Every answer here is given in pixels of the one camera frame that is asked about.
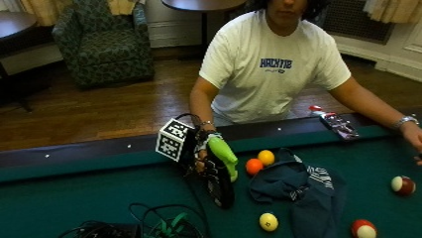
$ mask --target wooden floor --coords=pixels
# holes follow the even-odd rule
[[[199,59],[178,60],[190,49],[155,50],[156,77],[119,87],[80,91],[63,62],[31,70],[34,82],[51,88],[29,97],[34,112],[18,103],[0,106],[0,151],[155,134],[171,118],[188,112]],[[355,77],[395,107],[422,106],[422,83],[379,71],[369,61],[347,58]],[[307,116],[311,105],[351,112],[331,94],[308,87],[295,103]]]

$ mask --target table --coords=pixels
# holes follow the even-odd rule
[[[422,119],[422,108],[404,112]],[[175,162],[155,152],[158,135],[2,152],[0,237],[58,237],[86,220],[136,223],[127,209],[131,202],[183,203],[199,210],[203,206],[212,237],[293,237],[293,202],[255,202],[244,167],[260,150],[281,147],[304,163],[336,170],[348,182],[340,237],[351,237],[352,222],[360,218],[375,223],[380,237],[422,237],[422,192],[401,197],[389,185],[396,176],[422,184],[413,148],[364,117],[344,117],[361,134],[353,142],[341,141],[319,118],[219,128],[239,156],[236,201],[228,210],[216,207],[196,177],[183,178]],[[270,210],[281,224],[274,233],[259,227],[259,217]]]
[[[0,12],[0,42],[11,40],[26,33],[38,24],[38,19],[34,14],[25,12]],[[0,76],[2,76],[2,93],[7,94],[13,100],[17,100],[29,112],[33,111],[27,100],[19,93],[11,91],[11,76],[0,61]]]
[[[208,49],[208,13],[228,12],[239,8],[247,0],[162,0],[164,5],[172,9],[190,12],[202,12],[203,14],[203,50]]]

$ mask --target billiard ball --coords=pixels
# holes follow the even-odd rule
[[[392,188],[399,195],[408,196],[416,191],[417,184],[409,177],[400,176],[393,178]]]
[[[371,221],[360,219],[352,225],[352,235],[355,238],[376,238],[377,229]]]
[[[275,231],[279,227],[279,220],[274,213],[264,213],[260,216],[260,225],[266,231]]]
[[[264,167],[274,165],[276,161],[275,154],[270,150],[259,153],[259,160],[263,162]]]
[[[259,159],[250,159],[247,162],[247,172],[251,176],[259,174],[259,172],[264,169],[264,164]]]

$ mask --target wristwatch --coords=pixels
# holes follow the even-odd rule
[[[408,122],[408,121],[412,121],[412,122],[415,122],[417,125],[420,125],[419,120],[417,120],[413,116],[404,116],[404,117],[399,120],[399,122],[395,123],[393,128],[395,128],[395,129],[399,129],[399,128],[401,127],[401,125],[403,125],[405,122]]]

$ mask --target man's arm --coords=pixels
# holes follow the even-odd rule
[[[219,93],[219,88],[214,86],[202,76],[191,92],[191,113],[200,116],[203,122],[214,122],[212,101]],[[214,124],[204,124],[203,129],[215,130]]]
[[[331,90],[331,93],[344,106],[385,127],[393,128],[393,125],[405,116],[364,88],[353,77],[341,86]],[[401,125],[400,131],[412,146],[422,153],[422,130],[420,126],[409,121]]]

